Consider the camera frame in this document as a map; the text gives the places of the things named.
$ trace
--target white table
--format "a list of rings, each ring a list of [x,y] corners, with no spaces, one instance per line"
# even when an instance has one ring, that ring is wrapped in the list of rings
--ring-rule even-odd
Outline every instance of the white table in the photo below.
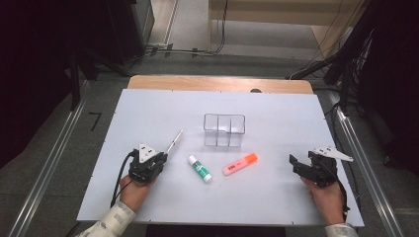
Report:
[[[245,115],[242,146],[204,146],[207,113]],[[77,219],[98,220],[109,210],[120,166],[132,148],[143,142],[164,151],[180,129],[184,129],[183,137],[135,222],[324,224],[289,163],[292,154],[308,164],[308,150],[333,145],[316,96],[162,90],[124,90]],[[256,164],[228,177],[222,175],[223,166],[251,152],[259,156]],[[190,167],[190,154],[209,169],[210,184]],[[338,171],[348,191],[348,222],[363,226],[340,162]]]

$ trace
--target highlighter cap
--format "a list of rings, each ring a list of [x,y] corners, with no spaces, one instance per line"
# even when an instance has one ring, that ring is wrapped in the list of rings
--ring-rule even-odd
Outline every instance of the highlighter cap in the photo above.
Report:
[[[253,162],[256,162],[258,160],[258,156],[255,153],[252,153],[252,154],[244,157],[244,159],[246,160],[247,164],[250,165]]]

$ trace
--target glue stick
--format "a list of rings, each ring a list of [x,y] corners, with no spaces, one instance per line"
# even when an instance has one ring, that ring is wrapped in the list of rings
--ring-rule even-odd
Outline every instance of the glue stick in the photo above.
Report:
[[[225,166],[224,169],[222,169],[222,173],[224,173],[224,175],[226,176],[230,175],[250,164],[253,164],[257,160],[258,160],[258,157],[256,156],[256,154],[252,153],[250,155],[247,155],[244,158],[241,158],[240,160],[234,161],[233,163]]]
[[[201,162],[197,160],[197,158],[195,158],[195,156],[189,156],[188,161],[206,183],[212,179],[210,172],[203,166],[203,164],[201,164]]]

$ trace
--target clear plastic container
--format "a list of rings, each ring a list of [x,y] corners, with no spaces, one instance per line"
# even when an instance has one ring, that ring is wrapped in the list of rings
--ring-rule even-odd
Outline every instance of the clear plastic container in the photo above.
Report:
[[[206,114],[204,131],[207,146],[241,146],[245,116]]]

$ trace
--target table surface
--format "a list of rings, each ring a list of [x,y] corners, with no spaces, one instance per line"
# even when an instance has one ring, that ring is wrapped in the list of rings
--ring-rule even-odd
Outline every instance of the table surface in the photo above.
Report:
[[[304,184],[288,163],[291,153],[298,161],[307,163],[307,150],[317,145],[332,145],[333,142],[316,96],[309,95],[312,91],[308,82],[134,76],[128,87],[120,98],[78,220],[96,220],[106,213],[124,153],[128,153],[138,141],[157,150],[165,150],[179,129],[184,128],[181,141],[169,155],[164,172],[135,222],[277,226],[324,224],[315,204],[306,194]],[[147,90],[130,90],[134,88]],[[264,92],[299,94],[240,93],[254,88]],[[207,110],[217,114],[235,111],[246,115],[246,133],[241,147],[203,145],[202,120]],[[259,156],[256,164],[230,176],[222,175],[223,166],[251,152]],[[209,168],[213,175],[210,184],[205,184],[190,167],[187,162],[190,154],[196,155]],[[340,162],[338,170],[340,180],[349,191]],[[351,192],[348,192],[348,205],[351,207],[348,220],[355,226],[363,226]]]

